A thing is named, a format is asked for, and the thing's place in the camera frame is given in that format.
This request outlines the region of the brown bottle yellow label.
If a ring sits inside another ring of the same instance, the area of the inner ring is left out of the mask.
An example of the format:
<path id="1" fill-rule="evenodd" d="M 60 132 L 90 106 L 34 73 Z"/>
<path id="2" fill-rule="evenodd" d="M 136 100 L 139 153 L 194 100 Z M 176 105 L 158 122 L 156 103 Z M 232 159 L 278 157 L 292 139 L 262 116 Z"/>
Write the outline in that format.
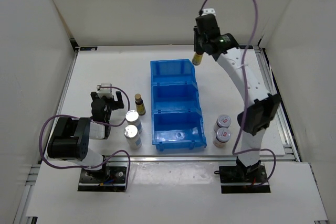
<path id="1" fill-rule="evenodd" d="M 136 110 L 138 112 L 139 115 L 145 115 L 146 110 L 145 110 L 145 106 L 142 100 L 142 97 L 139 93 L 135 94 L 134 96 L 135 98 L 135 105 L 136 105 Z"/>
<path id="2" fill-rule="evenodd" d="M 195 66 L 199 66 L 202 62 L 203 54 L 194 53 L 192 64 Z"/>

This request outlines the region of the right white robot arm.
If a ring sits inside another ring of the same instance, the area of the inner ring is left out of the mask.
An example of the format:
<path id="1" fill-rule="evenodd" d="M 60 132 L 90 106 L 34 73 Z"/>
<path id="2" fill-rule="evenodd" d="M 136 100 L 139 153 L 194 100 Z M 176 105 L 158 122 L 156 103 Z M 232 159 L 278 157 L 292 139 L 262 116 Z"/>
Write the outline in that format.
<path id="1" fill-rule="evenodd" d="M 240 126 L 235 147 L 236 177 L 247 182 L 259 170 L 262 139 L 270 122 L 274 119 L 281 97 L 272 95 L 245 64 L 245 52 L 232 34 L 221 34 L 214 14 L 196 17 L 194 27 L 194 51 L 206 53 L 226 71 L 244 101 L 244 110 L 237 121 Z"/>

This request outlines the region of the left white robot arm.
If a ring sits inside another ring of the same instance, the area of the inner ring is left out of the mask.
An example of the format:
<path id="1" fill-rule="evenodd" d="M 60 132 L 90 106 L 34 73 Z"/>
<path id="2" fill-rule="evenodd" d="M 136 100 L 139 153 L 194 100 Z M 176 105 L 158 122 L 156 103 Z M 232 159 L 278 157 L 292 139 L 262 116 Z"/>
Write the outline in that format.
<path id="1" fill-rule="evenodd" d="M 91 94 L 91 117 L 61 116 L 47 146 L 48 156 L 82 167 L 98 182 L 110 179 L 105 156 L 89 148 L 90 140 L 106 140 L 111 132 L 111 114 L 124 108 L 122 92 L 103 89 Z"/>

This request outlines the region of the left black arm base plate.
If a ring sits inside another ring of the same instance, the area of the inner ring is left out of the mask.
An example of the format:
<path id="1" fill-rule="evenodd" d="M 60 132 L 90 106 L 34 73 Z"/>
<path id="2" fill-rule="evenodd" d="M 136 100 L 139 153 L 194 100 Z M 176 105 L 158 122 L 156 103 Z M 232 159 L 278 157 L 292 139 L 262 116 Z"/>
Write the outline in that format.
<path id="1" fill-rule="evenodd" d="M 82 192 L 125 192 L 128 164 L 111 162 L 101 170 L 82 169 L 77 191 Z"/>

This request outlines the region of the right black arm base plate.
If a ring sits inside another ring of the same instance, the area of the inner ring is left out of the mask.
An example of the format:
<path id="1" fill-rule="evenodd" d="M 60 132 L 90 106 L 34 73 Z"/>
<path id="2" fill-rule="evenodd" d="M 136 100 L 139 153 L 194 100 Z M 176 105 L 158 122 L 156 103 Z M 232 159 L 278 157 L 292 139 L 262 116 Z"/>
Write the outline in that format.
<path id="1" fill-rule="evenodd" d="M 222 194 L 257 194 L 270 193 L 269 180 L 274 174 L 275 167 L 267 176 L 265 165 L 258 161 L 251 166 L 245 166 L 236 160 L 234 166 L 220 166 L 214 171 L 220 178 Z"/>

